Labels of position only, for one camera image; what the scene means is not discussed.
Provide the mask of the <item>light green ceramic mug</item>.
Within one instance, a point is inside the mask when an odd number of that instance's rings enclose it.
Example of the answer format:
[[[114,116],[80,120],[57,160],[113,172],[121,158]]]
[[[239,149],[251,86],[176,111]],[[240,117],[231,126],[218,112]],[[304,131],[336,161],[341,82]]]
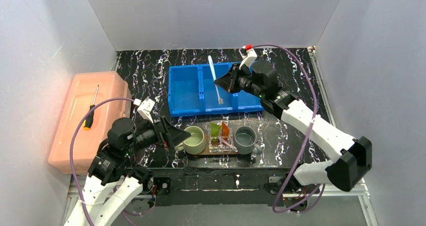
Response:
[[[204,131],[197,126],[189,126],[185,128],[185,131],[190,133],[190,137],[175,146],[175,151],[184,150],[191,155],[201,153],[206,148],[206,136],[204,135]]]

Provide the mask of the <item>oval wooden tray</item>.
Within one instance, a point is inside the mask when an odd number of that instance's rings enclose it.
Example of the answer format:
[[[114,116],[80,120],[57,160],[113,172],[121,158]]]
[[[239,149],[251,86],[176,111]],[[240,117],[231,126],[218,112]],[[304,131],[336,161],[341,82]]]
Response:
[[[222,155],[238,155],[235,151],[212,151],[209,148],[205,148],[202,152],[194,154],[194,156],[222,156]]]

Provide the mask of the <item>blue three-compartment plastic bin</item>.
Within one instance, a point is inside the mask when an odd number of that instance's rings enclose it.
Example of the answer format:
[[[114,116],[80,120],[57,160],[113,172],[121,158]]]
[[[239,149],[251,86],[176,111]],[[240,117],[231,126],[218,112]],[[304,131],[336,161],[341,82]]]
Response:
[[[169,67],[168,104],[172,117],[263,111],[260,100],[244,91],[231,94],[219,88],[220,104],[208,64]]]

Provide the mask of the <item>green toothpaste tube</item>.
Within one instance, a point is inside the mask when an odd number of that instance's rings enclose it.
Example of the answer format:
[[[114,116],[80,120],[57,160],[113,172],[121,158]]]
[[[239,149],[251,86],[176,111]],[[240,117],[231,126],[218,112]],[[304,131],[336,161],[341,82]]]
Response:
[[[211,142],[215,143],[218,141],[218,136],[219,133],[221,131],[222,126],[215,124],[215,123],[211,123],[210,124],[210,132],[211,132]]]

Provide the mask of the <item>clear plastic holder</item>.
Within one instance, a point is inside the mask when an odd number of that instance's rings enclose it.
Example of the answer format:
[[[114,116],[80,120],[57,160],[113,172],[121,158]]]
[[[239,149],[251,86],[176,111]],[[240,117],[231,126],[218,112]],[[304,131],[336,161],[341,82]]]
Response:
[[[211,134],[211,132],[210,132],[210,130],[209,130],[208,148],[209,148],[210,150],[212,150],[212,151],[232,151],[232,149],[231,149],[230,147],[228,147],[228,146],[226,146],[226,145],[222,144],[222,143],[221,143],[221,141],[220,141],[220,138],[222,138],[222,129],[221,129],[221,131],[220,131],[220,133],[219,133],[218,141],[217,141],[217,142],[215,142],[215,143],[212,143],[212,142],[211,142],[211,135],[210,135],[210,134]],[[231,134],[231,129],[230,129],[230,133],[229,133],[229,137],[228,137],[227,142],[233,145],[232,139],[233,139],[233,136],[232,136],[232,134]]]

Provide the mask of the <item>orange toothpaste tube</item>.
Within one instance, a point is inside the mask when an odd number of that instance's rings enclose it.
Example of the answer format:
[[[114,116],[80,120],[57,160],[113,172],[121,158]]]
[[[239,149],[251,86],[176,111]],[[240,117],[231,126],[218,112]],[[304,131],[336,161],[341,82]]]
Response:
[[[222,139],[227,141],[229,137],[229,133],[230,133],[229,127],[227,126],[226,123],[222,122]]]

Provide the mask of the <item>grey ceramic mug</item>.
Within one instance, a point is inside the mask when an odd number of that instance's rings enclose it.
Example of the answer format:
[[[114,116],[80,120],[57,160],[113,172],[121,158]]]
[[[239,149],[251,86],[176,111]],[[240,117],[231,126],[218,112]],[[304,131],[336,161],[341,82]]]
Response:
[[[238,127],[234,132],[234,146],[241,155],[261,155],[263,148],[258,144],[256,132],[248,126]]]

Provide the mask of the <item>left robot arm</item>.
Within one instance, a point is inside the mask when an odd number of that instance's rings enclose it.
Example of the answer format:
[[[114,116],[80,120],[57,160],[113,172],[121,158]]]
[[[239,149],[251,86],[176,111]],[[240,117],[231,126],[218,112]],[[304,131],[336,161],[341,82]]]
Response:
[[[177,146],[189,137],[165,118],[143,120],[139,129],[130,118],[115,120],[89,167],[83,198],[64,224],[111,225],[153,177],[148,168],[132,165],[136,153],[153,144]]]

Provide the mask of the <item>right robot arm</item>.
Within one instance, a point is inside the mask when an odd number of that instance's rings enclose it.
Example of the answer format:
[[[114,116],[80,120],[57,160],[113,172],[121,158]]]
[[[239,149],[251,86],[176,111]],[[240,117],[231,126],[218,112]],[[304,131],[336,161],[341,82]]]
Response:
[[[332,184],[349,192],[371,169],[371,141],[340,131],[309,109],[298,95],[279,86],[270,62],[256,61],[251,67],[233,64],[214,83],[228,93],[243,90],[258,97],[268,113],[303,132],[327,154],[328,161],[298,165],[290,179],[295,185]]]

